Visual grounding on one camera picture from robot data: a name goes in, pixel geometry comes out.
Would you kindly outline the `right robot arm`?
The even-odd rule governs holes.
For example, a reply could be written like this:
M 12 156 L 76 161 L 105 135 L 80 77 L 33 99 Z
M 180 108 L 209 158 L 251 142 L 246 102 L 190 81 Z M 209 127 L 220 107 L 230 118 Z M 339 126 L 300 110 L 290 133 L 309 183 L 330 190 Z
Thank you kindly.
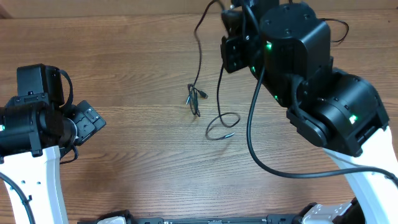
M 223 69 L 249 68 L 299 135 L 323 149 L 337 170 L 289 173 L 290 179 L 343 175 L 354 199 L 310 203 L 301 212 L 268 215 L 266 223 L 396 223 L 397 158 L 389 117 L 376 88 L 333 65 L 328 19 L 304 2 L 233 1 L 221 13 Z

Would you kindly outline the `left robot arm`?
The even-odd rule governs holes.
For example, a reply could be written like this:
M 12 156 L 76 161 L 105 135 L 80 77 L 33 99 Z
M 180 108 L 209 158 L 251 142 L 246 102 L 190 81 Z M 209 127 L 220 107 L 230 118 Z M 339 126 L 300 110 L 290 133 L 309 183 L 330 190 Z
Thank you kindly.
M 17 95 L 1 108 L 1 180 L 16 223 L 68 223 L 60 184 L 62 157 L 106 126 L 87 102 L 63 94 L 57 67 L 17 69 Z

